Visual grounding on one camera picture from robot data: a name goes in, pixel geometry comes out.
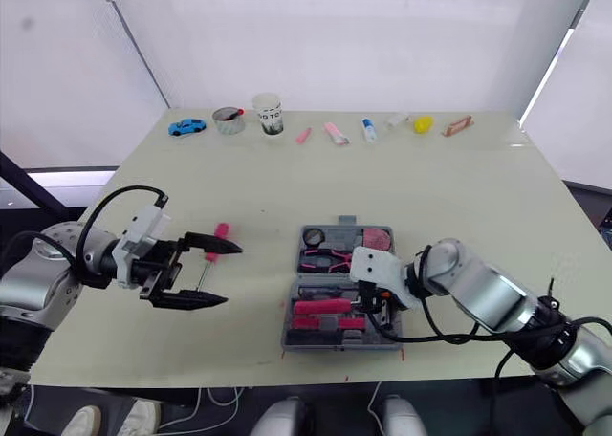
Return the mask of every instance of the red screwdriver handle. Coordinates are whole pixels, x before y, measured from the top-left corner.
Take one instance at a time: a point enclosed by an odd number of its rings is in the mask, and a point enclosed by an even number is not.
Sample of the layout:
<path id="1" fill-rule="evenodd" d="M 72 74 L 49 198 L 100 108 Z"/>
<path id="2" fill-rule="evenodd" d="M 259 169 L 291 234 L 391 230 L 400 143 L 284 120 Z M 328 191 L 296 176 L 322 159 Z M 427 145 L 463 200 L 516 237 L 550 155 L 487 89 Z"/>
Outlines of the red screwdriver handle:
<path id="1" fill-rule="evenodd" d="M 219 223 L 217 224 L 217 228 L 214 230 L 214 236 L 219 238 L 228 238 L 228 234 L 230 233 L 230 225 L 228 223 Z M 207 252 L 204 258 L 208 262 L 216 263 L 217 259 L 219 259 L 219 254 L 216 252 Z"/>

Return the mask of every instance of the white curtain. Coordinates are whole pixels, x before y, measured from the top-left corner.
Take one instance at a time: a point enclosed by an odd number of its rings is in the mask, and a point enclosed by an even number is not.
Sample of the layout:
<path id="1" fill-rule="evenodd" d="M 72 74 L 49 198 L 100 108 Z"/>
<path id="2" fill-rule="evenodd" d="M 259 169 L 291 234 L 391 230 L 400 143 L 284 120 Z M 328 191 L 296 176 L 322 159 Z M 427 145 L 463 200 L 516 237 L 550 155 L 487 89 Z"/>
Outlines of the white curtain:
<path id="1" fill-rule="evenodd" d="M 104 0 L 0 0 L 0 145 L 20 166 L 120 164 L 164 109 Z"/>
<path id="2" fill-rule="evenodd" d="M 118 0 L 173 106 L 520 117 L 582 0 Z"/>
<path id="3" fill-rule="evenodd" d="M 561 178 L 612 189 L 612 0 L 591 0 L 524 127 Z"/>

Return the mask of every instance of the paper cup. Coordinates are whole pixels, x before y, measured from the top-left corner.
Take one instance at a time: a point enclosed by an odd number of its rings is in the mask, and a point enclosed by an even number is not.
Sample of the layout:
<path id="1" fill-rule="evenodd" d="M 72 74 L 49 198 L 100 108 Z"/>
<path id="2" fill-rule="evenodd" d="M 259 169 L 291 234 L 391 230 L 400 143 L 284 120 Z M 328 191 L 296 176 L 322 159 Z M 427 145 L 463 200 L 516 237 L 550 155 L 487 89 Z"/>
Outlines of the paper cup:
<path id="1" fill-rule="evenodd" d="M 278 135 L 283 131 L 280 98 L 277 94 L 259 94 L 253 97 L 252 107 L 266 135 Z"/>

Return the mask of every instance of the pink screwdriver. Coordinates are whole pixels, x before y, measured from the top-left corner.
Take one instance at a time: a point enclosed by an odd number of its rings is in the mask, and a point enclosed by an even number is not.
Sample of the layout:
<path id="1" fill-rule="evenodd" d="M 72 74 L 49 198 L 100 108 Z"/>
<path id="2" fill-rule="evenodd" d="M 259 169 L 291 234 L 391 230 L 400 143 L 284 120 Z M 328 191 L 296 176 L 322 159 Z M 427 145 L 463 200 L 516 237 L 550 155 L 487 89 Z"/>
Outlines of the pink screwdriver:
<path id="1" fill-rule="evenodd" d="M 230 233 L 230 225 L 228 223 L 219 223 L 217 224 L 217 228 L 214 230 L 214 236 L 219 238 L 228 238 L 228 234 Z M 219 259 L 219 254 L 215 252 L 207 252 L 204 258 L 207 261 L 207 264 L 202 271 L 202 276 L 200 277 L 200 281 L 198 282 L 198 286 L 195 291 L 200 291 L 202 287 L 202 283 L 204 283 L 204 279 L 207 277 L 208 270 L 212 267 L 212 264 L 217 262 Z"/>

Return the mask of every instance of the shoe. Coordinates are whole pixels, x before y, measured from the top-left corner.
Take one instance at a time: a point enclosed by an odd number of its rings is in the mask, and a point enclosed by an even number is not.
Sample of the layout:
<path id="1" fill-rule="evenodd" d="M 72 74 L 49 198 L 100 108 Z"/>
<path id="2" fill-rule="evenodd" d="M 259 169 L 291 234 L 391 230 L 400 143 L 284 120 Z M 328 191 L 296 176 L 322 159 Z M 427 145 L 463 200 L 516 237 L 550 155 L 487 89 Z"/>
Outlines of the shoe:
<path id="1" fill-rule="evenodd" d="M 306 417 L 306 405 L 287 399 L 271 405 L 257 421 L 251 436 L 297 436 Z"/>
<path id="2" fill-rule="evenodd" d="M 127 414 L 117 436 L 148 436 L 155 434 L 160 425 L 160 405 L 136 400 Z"/>
<path id="3" fill-rule="evenodd" d="M 98 436 L 102 413 L 94 405 L 79 409 L 61 432 L 61 436 Z"/>
<path id="4" fill-rule="evenodd" d="M 384 400 L 384 432 L 387 436 L 427 436 L 427 432 L 412 404 L 398 397 Z"/>

